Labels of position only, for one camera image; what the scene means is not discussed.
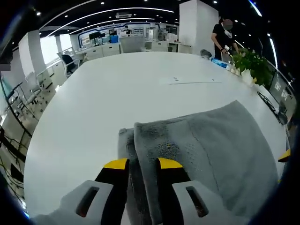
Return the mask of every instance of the green leaves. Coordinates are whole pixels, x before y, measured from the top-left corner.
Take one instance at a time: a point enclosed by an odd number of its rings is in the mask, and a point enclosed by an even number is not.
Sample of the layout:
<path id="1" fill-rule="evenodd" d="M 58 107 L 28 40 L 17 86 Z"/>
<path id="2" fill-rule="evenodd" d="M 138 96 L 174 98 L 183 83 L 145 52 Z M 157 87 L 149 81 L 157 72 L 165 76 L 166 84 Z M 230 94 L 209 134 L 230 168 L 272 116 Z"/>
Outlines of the green leaves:
<path id="1" fill-rule="evenodd" d="M 233 56 L 235 67 L 242 73 L 245 69 L 250 70 L 252 78 L 256 78 L 258 85 L 269 85 L 272 73 L 268 67 L 268 62 L 255 52 L 246 48 L 240 49 L 240 53 Z"/>

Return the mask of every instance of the monitor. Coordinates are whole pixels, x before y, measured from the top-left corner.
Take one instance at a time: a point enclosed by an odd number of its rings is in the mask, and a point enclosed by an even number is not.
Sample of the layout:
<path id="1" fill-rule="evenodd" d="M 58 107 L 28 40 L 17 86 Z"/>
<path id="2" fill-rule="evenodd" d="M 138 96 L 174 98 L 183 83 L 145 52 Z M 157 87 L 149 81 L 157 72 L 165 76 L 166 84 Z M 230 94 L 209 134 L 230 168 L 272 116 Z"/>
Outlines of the monitor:
<path id="1" fill-rule="evenodd" d="M 97 31 L 97 32 L 91 33 L 89 35 L 89 37 L 90 37 L 90 40 L 95 39 L 95 38 L 99 38 L 100 37 L 100 32 Z"/>
<path id="2" fill-rule="evenodd" d="M 110 33 L 110 35 L 117 35 L 117 31 L 115 30 L 114 32 Z"/>

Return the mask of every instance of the potted plant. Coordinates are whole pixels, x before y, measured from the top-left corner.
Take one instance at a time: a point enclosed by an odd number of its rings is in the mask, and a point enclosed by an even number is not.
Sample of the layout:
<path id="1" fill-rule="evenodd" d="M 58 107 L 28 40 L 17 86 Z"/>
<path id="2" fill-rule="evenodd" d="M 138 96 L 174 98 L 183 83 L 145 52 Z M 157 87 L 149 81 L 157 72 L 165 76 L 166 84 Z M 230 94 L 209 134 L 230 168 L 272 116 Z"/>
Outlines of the potted plant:
<path id="1" fill-rule="evenodd" d="M 269 85 L 272 72 L 267 60 L 247 48 L 240 49 L 240 53 L 232 57 L 235 67 L 239 69 L 242 79 L 247 83 Z"/>

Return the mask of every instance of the person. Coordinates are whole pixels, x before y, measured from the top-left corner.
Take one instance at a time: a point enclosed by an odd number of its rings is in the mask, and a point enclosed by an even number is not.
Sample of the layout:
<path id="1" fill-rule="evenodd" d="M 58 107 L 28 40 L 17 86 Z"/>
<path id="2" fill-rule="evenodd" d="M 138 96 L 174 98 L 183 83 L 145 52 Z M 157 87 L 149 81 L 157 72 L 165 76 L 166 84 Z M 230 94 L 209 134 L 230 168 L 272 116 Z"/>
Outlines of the person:
<path id="1" fill-rule="evenodd" d="M 127 25 L 125 25 L 125 29 L 124 29 L 123 31 L 125 31 L 126 34 L 131 34 L 131 30 L 128 29 L 128 26 L 127 26 Z"/>
<path id="2" fill-rule="evenodd" d="M 221 23 L 216 24 L 212 31 L 211 40 L 215 44 L 215 59 L 222 60 L 229 55 L 225 49 L 225 45 L 229 48 L 234 47 L 235 51 L 239 53 L 239 48 L 233 40 L 233 33 L 230 31 L 233 27 L 233 22 L 230 19 L 220 20 Z"/>

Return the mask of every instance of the office chair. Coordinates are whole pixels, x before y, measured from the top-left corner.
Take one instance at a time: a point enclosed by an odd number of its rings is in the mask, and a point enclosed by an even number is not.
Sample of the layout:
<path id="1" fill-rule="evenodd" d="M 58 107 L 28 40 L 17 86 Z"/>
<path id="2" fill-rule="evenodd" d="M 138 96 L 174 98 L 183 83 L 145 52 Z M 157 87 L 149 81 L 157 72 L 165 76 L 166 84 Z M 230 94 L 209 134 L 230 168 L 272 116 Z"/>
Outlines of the office chair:
<path id="1" fill-rule="evenodd" d="M 65 67 L 65 76 L 69 78 L 75 72 L 75 70 L 79 68 L 80 60 L 79 59 L 73 60 L 71 56 L 64 55 L 61 52 L 57 53 L 57 55 L 60 57 Z"/>

